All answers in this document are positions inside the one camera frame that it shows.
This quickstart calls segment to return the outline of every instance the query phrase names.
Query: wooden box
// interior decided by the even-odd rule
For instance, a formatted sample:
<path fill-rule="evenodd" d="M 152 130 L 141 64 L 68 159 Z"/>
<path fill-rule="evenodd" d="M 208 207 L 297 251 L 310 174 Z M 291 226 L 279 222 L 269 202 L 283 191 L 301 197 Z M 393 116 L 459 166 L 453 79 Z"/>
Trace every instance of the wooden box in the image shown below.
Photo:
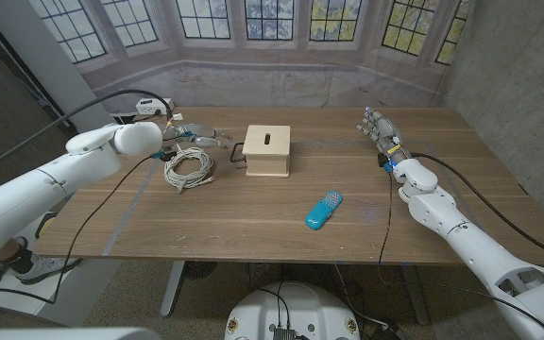
<path fill-rule="evenodd" d="M 247 176 L 289 177 L 291 127 L 249 126 L 243 155 Z"/>

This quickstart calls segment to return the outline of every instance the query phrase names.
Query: person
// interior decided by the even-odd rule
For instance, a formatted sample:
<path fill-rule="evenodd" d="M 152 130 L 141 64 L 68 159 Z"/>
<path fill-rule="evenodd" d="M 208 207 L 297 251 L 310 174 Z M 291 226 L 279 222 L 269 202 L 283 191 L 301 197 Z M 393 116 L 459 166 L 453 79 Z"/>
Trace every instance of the person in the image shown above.
<path fill-rule="evenodd" d="M 61 271 L 67 272 L 80 262 L 79 259 L 70 259 L 64 266 L 64 259 L 41 257 L 27 246 L 27 239 L 20 236 L 8 240 L 0 249 L 0 280 L 9 268 L 21 283 L 34 284 Z"/>

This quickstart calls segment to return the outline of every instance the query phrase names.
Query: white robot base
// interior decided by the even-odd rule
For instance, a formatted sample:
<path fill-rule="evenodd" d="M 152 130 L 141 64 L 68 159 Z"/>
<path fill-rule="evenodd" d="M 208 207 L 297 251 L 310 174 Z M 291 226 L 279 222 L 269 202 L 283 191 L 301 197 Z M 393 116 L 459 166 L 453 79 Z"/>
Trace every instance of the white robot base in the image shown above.
<path fill-rule="evenodd" d="M 360 340 L 354 314 L 339 298 L 308 283 L 283 282 L 280 297 L 285 309 L 275 295 L 279 284 L 262 287 L 273 294 L 256 290 L 239 302 L 228 317 L 224 339 Z"/>

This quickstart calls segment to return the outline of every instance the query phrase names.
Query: white sneaker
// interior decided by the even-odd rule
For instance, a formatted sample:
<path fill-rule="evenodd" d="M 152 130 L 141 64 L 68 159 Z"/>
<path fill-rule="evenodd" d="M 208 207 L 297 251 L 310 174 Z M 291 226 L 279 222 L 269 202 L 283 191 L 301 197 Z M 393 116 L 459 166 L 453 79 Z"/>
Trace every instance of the white sneaker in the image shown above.
<path fill-rule="evenodd" d="M 33 262 L 33 267 L 26 273 L 21 274 L 12 270 L 14 276 L 23 284 L 34 284 L 45 280 L 53 274 L 59 272 L 66 273 L 81 262 L 80 259 L 70 259 L 64 267 L 64 259 L 43 258 L 35 254 L 31 256 L 30 260 Z"/>

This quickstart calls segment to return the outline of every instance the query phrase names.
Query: white cable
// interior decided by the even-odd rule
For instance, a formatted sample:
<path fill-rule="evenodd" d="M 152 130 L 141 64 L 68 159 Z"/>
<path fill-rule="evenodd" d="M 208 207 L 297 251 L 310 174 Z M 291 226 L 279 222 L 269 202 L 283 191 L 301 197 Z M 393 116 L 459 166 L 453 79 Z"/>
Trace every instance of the white cable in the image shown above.
<path fill-rule="evenodd" d="M 358 312 L 352 305 L 351 305 L 351 302 L 349 302 L 349 297 L 348 297 L 348 290 L 346 289 L 346 283 L 344 282 L 344 277 L 341 276 L 341 272 L 339 271 L 339 267 L 337 266 L 337 264 L 335 265 L 335 269 L 337 269 L 337 274 L 339 274 L 339 280 L 341 280 L 341 286 L 343 287 L 344 289 L 344 294 L 346 295 L 346 300 L 348 301 L 348 306 L 349 308 L 354 312 L 356 313 L 357 315 L 359 315 L 360 317 L 363 317 L 365 318 L 366 320 L 368 321 L 371 321 L 371 322 L 374 322 L 376 324 L 379 324 L 379 325 L 382 325 L 382 328 L 384 330 L 387 330 L 389 328 L 389 325 L 386 324 L 385 322 L 383 321 L 380 321 L 380 320 L 376 320 L 372 317 L 368 317 L 360 312 Z"/>
<path fill-rule="evenodd" d="M 174 171 L 176 166 L 184 160 L 200 160 L 200 170 L 194 171 L 192 174 L 188 175 L 178 175 Z M 185 150 L 182 150 L 178 146 L 178 154 L 165 163 L 164 176 L 165 180 L 178 188 L 178 193 L 181 193 L 183 188 L 195 188 L 201 184 L 209 183 L 215 178 L 213 176 L 205 179 L 209 171 L 213 167 L 213 159 L 205 153 L 202 149 L 198 147 L 190 147 Z"/>

